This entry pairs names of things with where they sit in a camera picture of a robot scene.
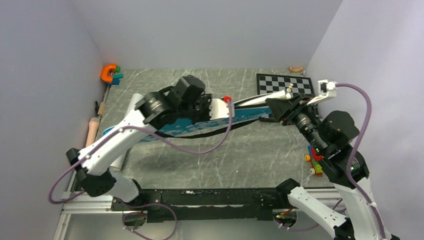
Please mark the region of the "blue racket bag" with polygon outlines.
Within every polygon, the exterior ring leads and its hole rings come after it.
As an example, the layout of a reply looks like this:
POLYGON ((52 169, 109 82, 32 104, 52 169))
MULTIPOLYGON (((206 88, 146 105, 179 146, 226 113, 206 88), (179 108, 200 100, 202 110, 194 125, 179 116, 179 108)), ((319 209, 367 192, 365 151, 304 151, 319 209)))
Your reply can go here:
MULTIPOLYGON (((152 132, 150 135, 144 137, 138 142, 152 142, 162 138, 197 139, 211 137, 221 133, 227 133, 230 130, 234 130, 239 127, 251 124, 257 121, 260 117, 271 113, 270 108, 266 104, 266 100, 265 103, 262 104, 236 106, 235 103, 237 101, 232 102, 229 98, 225 97, 220 99, 228 104, 234 105, 234 117, 230 116, 229 118, 199 121, 195 123, 193 123, 190 119, 180 118, 177 119, 175 123, 168 124, 164 126, 161 130, 152 132)), ((115 126, 110 127, 106 131, 104 131, 103 136, 106 135, 115 126)))

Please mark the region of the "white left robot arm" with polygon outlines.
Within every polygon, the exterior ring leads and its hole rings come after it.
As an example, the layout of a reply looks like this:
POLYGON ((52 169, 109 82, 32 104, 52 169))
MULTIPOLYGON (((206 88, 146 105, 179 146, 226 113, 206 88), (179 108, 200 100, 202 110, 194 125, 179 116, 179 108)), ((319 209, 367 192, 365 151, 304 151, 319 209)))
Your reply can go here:
POLYGON ((112 173, 110 165, 138 141, 178 119, 193 123, 209 120, 211 99, 211 94, 205 93, 205 84, 192 75, 181 77, 174 86, 145 94, 98 141, 80 151, 67 152, 71 163, 80 162, 75 169, 82 189, 91 197, 109 194, 123 200, 129 209, 139 209, 144 203, 140 186, 134 180, 112 173))

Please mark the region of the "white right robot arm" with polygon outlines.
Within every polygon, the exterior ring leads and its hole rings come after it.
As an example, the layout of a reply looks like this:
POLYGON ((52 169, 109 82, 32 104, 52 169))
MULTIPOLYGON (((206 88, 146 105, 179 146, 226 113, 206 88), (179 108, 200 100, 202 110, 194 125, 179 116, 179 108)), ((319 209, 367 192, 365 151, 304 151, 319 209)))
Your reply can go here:
POLYGON ((366 161, 351 146, 360 132, 350 114, 335 110, 320 120, 302 96, 267 98, 265 103, 282 125, 294 124, 321 157, 319 164, 340 194, 347 215, 311 196, 292 178, 276 187, 276 203, 303 211, 335 240, 394 240, 396 236, 384 226, 372 196, 366 161))

